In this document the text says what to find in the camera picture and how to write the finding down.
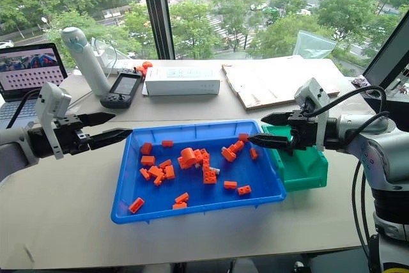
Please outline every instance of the white box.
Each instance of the white box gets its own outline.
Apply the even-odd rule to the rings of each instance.
[[[149,67],[149,95],[218,94],[220,79],[213,68]]]

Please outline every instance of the black cable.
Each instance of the black cable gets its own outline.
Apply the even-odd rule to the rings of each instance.
[[[365,171],[364,171],[362,172],[362,181],[360,183],[360,211],[362,214],[362,224],[364,226],[366,243],[369,244],[369,230],[368,230],[368,223],[366,221],[366,210],[365,210],[365,186],[366,186],[366,177],[365,177]]]
[[[386,93],[385,90],[383,88],[381,88],[380,86],[365,86],[363,88],[359,88],[353,91],[350,91],[349,93],[335,99],[333,102],[329,103],[328,105],[324,105],[322,108],[319,108],[318,110],[315,110],[313,112],[310,113],[304,113],[303,115],[306,118],[312,118],[313,116],[317,116],[321,113],[324,113],[325,111],[328,111],[329,109],[333,108],[334,106],[336,106],[337,104],[339,104],[340,102],[343,102],[344,100],[358,94],[358,93],[362,93],[362,92],[366,92],[366,91],[377,91],[380,95],[381,95],[381,104],[380,104],[380,111],[383,110],[383,108],[385,107],[386,104]]]
[[[360,161],[358,161],[357,163],[357,167],[355,168],[355,172],[353,174],[353,181],[352,181],[352,194],[351,194],[351,198],[352,198],[352,212],[353,212],[353,220],[355,222],[355,227],[357,229],[357,233],[358,233],[358,238],[360,241],[360,244],[364,250],[364,253],[366,255],[366,258],[369,258],[369,250],[368,247],[365,245],[364,242],[364,238],[362,237],[362,233],[360,231],[360,227],[359,227],[359,221],[358,221],[358,213],[357,213],[357,204],[355,202],[355,189],[357,187],[357,178],[358,178],[358,172],[359,172],[359,168],[360,168]]]
[[[374,116],[372,116],[370,119],[368,119],[365,123],[363,123],[358,129],[354,130],[351,135],[345,140],[345,147],[347,147],[352,140],[356,138],[357,135],[359,135],[366,127],[368,127],[372,122],[380,118],[381,116],[389,116],[389,111],[382,111]]]
[[[23,109],[24,104],[26,103],[27,99],[29,99],[29,98],[32,97],[33,95],[38,94],[39,92],[40,92],[40,89],[31,90],[30,92],[27,92],[27,93],[23,96],[23,98],[22,98],[22,100],[21,100],[19,106],[17,107],[16,111],[14,112],[14,115],[13,115],[13,117],[11,118],[11,120],[10,120],[9,124],[7,125],[6,129],[11,128],[11,127],[13,126],[15,120],[19,117],[19,114],[20,114],[20,112],[21,112],[21,109]]]

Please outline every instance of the white cylindrical device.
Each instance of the white cylindrical device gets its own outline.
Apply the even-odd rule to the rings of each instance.
[[[97,96],[106,95],[111,86],[85,34],[76,27],[68,27],[61,33],[61,38],[71,56],[75,62],[77,62],[77,66],[85,77],[85,80],[87,80],[92,92]]]

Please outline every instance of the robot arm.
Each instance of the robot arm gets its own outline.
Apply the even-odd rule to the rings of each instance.
[[[290,155],[293,150],[305,150],[322,141],[326,149],[358,158],[375,199],[374,223],[378,234],[368,242],[371,272],[396,267],[409,270],[409,169],[406,159],[409,133],[400,131],[392,120],[383,116],[359,134],[355,131],[372,116],[326,117],[324,124],[314,116],[305,117],[305,110],[313,114],[322,107],[312,99],[320,93],[315,83],[309,81],[304,86],[309,91],[304,89],[307,93],[304,99],[297,100],[302,109],[272,113],[261,119],[271,125],[289,125],[291,140],[257,134],[249,137],[249,141],[266,148],[286,150]]]
[[[112,129],[95,136],[82,131],[83,127],[103,124],[115,117],[111,113],[65,115],[71,96],[49,82],[41,89],[36,113],[38,128],[0,130],[0,182],[8,175],[38,163],[39,158],[64,154],[76,155],[96,150],[124,140],[132,129]]]

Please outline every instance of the blue plastic tray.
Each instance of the blue plastic tray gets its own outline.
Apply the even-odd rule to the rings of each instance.
[[[262,203],[282,201],[286,197],[284,186],[276,175],[270,154],[266,149],[246,143],[234,162],[225,160],[220,151],[238,141],[239,133],[256,134],[260,129],[255,121],[229,121],[170,127],[134,129],[127,138],[122,158],[120,176],[116,188],[111,219],[118,224],[146,221],[159,217],[206,212],[229,207],[257,207]],[[174,146],[163,147],[163,140],[174,141]],[[156,165],[171,159],[176,178],[164,180],[156,186],[153,180],[146,181],[139,169],[141,165],[140,147],[150,142],[151,155],[156,157]],[[186,147],[206,148],[210,154],[210,166],[220,169],[216,184],[203,184],[201,169],[194,166],[180,169],[177,158]],[[249,150],[257,149],[259,157],[252,160]],[[224,180],[236,181],[238,186],[250,185],[252,192],[239,196],[236,190],[224,188]],[[188,207],[172,210],[174,199],[184,192],[189,193]],[[136,198],[145,204],[133,214],[128,210]]]

